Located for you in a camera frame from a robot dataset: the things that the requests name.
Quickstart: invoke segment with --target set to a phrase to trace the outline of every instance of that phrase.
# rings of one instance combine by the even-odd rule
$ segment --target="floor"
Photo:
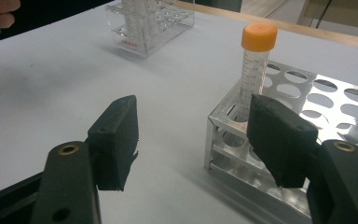
[[[286,0],[280,7],[278,7],[274,12],[272,12],[268,16],[268,18],[277,21],[296,23],[298,16],[300,15],[301,9],[304,6],[304,3],[305,0]],[[316,23],[317,21],[314,21],[311,26],[315,27]],[[322,21],[319,26],[319,29],[358,36],[358,27],[341,25],[328,21]]]

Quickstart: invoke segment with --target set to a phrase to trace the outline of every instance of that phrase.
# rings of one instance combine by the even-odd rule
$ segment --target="centrifuge tube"
[[[139,40],[145,40],[157,32],[157,21],[153,12],[156,11],[154,0],[122,0],[126,11],[127,35]]]
[[[269,23],[251,23],[242,31],[243,51],[240,111],[238,121],[247,121],[252,94],[261,94],[269,61],[269,51],[275,46],[277,28]]]

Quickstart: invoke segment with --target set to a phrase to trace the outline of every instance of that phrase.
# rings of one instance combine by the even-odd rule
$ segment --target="white table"
[[[100,192],[103,223],[252,223],[202,167],[207,116],[241,76],[245,24],[196,13],[147,59],[115,50],[103,7],[0,41],[0,189],[135,94],[139,157],[124,192]],[[358,85],[356,47],[280,31],[270,59]]]

